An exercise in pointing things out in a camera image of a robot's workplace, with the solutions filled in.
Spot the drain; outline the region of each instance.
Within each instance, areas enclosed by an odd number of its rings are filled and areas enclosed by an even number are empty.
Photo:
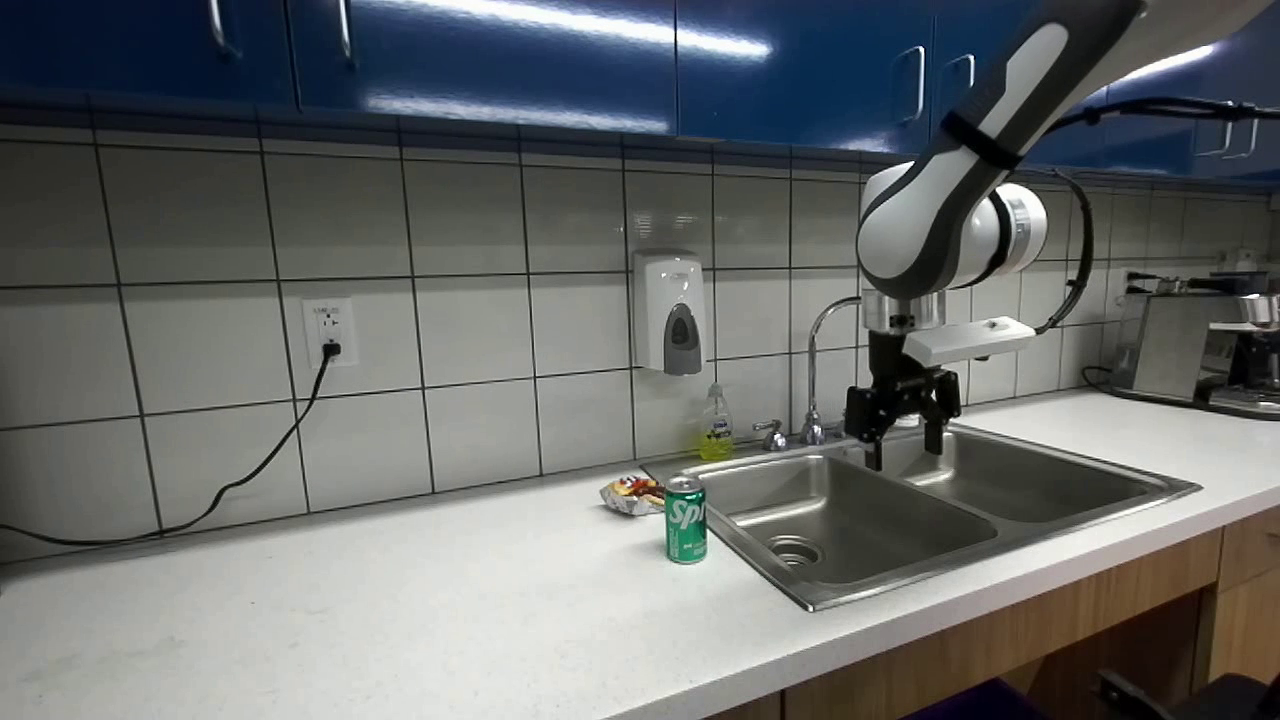
[[[804,536],[777,536],[777,541],[769,545],[769,553],[774,553],[779,562],[789,562],[789,569],[815,562],[815,546],[804,545]]]

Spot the electrical outlet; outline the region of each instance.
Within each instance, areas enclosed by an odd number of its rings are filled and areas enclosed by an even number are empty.
[[[358,367],[362,342],[358,342],[358,309],[353,309],[353,300],[341,300],[341,295],[303,300],[303,320],[310,320],[312,367],[320,367],[328,339],[336,339],[343,349],[328,367]]]

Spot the robotic arm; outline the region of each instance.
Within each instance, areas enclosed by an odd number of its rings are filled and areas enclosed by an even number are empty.
[[[1035,260],[1050,229],[1044,205],[1001,178],[1059,106],[1153,57],[1239,29],[1265,3],[1044,0],[1001,73],[989,73],[945,114],[934,146],[870,178],[861,272],[893,305],[871,326],[871,388],[848,388],[843,413],[843,429],[870,443],[870,462],[882,462],[882,436],[907,413],[925,416],[925,443],[941,451],[945,422],[961,416],[958,371],[941,363],[1009,351],[1035,337],[1009,315],[929,326],[921,309],[936,291]]]

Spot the white soap dispenser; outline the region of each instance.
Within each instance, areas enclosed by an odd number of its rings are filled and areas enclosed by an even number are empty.
[[[705,367],[705,264],[697,257],[636,257],[636,354],[665,376]]]

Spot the green can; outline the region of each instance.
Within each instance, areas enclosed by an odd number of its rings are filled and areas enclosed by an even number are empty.
[[[708,554],[708,488],[697,472],[676,476],[665,492],[667,559],[697,562]]]

